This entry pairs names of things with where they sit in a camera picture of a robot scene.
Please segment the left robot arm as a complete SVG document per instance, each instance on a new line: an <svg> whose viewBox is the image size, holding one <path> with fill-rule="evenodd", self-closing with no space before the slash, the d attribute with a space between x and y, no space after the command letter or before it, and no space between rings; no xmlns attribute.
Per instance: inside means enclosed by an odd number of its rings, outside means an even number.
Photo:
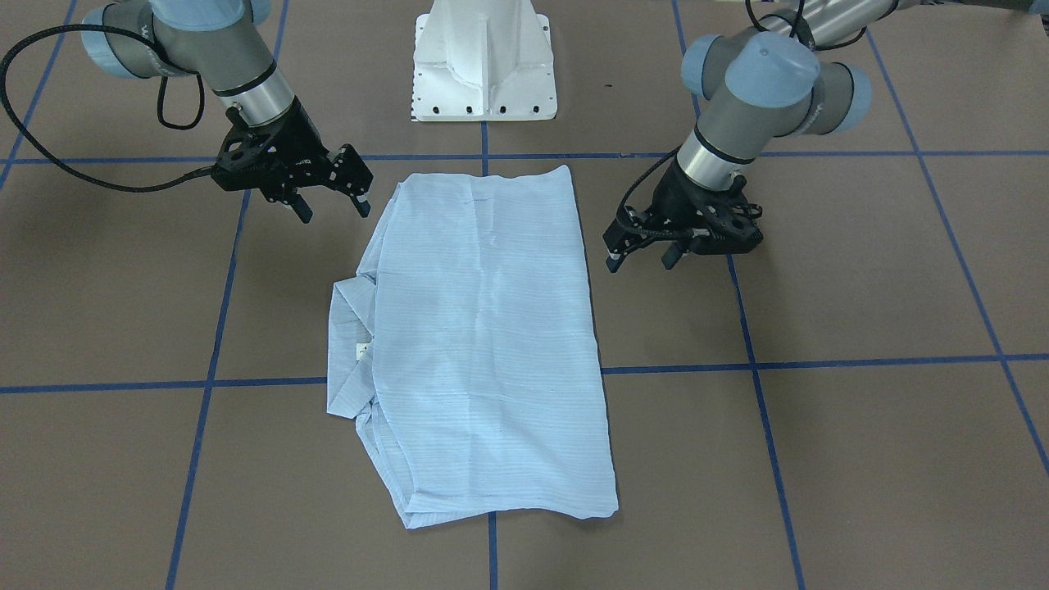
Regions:
<svg viewBox="0 0 1049 590"><path fill-rule="evenodd" d="M679 75L705 108L684 142L658 161L665 172L644 210L619 202L603 233L616 272L637 250L666 243L666 269L683 256L738 255L763 243L761 207L746 198L746 173L773 138L851 129L870 110L865 72L818 52L855 43L913 1L795 1L733 36L701 36Z"/></svg>

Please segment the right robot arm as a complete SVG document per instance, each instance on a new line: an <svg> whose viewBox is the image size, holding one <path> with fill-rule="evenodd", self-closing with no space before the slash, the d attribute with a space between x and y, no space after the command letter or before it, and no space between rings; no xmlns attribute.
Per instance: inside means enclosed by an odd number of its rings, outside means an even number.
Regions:
<svg viewBox="0 0 1049 590"><path fill-rule="evenodd" d="M257 30L267 1L113 1L91 10L82 44L116 77L199 77L231 130L210 176L226 191L256 190L311 222L300 189L323 186L370 214L372 173L354 146L329 150Z"/></svg>

